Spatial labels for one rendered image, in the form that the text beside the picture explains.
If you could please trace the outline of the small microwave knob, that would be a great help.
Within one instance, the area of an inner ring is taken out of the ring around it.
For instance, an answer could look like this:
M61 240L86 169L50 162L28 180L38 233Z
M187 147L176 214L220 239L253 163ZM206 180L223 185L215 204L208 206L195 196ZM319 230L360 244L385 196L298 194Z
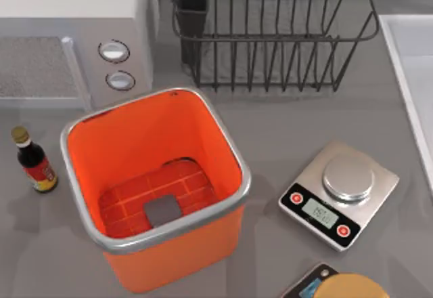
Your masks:
M107 85L116 91L129 91L135 86L135 78L126 71L116 71L106 75Z

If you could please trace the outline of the black cutlery holder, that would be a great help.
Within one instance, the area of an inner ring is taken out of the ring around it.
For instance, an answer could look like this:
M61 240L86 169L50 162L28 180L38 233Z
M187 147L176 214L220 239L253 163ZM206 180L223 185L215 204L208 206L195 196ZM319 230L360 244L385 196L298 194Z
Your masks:
M181 35L181 60L184 64L197 62L195 47L201 45L209 0L172 0Z

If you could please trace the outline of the large microwave knob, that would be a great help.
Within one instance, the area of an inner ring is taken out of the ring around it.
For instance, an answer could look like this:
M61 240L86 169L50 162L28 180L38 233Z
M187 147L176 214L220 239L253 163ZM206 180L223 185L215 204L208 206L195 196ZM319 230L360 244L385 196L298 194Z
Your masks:
M100 43L98 53L103 60L113 64L125 62L130 56L129 48L123 42L117 40Z

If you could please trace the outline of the orange bin with grey rim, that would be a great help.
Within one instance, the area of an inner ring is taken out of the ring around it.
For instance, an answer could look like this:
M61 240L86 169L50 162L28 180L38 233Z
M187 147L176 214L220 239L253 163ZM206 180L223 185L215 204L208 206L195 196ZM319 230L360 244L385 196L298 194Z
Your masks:
M60 148L84 228L125 289L154 290L236 248L251 172L197 89L92 112Z

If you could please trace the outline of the silver kitchen scale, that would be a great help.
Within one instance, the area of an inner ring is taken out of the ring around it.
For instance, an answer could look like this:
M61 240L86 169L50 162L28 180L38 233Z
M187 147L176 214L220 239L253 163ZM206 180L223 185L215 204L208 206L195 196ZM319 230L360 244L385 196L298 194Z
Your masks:
M336 251L347 250L399 183L367 154L331 141L278 200L279 208Z

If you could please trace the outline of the pale microwave oven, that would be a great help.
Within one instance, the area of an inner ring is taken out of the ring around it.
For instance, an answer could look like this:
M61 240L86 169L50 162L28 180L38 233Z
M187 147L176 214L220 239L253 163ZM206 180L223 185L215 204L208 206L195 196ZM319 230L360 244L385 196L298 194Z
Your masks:
M95 110L148 92L158 0L0 0L0 101Z

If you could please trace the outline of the silver scale with blue display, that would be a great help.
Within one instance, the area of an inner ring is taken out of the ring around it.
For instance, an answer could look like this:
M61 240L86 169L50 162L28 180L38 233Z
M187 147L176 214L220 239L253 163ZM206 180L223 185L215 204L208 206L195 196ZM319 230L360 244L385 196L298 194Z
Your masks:
M280 298L313 298L319 285L339 271L326 263L319 263L308 271L298 282L288 287Z

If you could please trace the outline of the dark sauce bottle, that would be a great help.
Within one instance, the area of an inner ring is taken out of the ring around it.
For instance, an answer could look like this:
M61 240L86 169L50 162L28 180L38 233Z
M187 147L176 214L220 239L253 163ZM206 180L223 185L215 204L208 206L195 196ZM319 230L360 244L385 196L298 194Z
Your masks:
M33 189L39 193L52 191L58 183L57 173L52 169L44 149L33 142L27 129L16 126L11 130L18 152L18 162L29 178Z

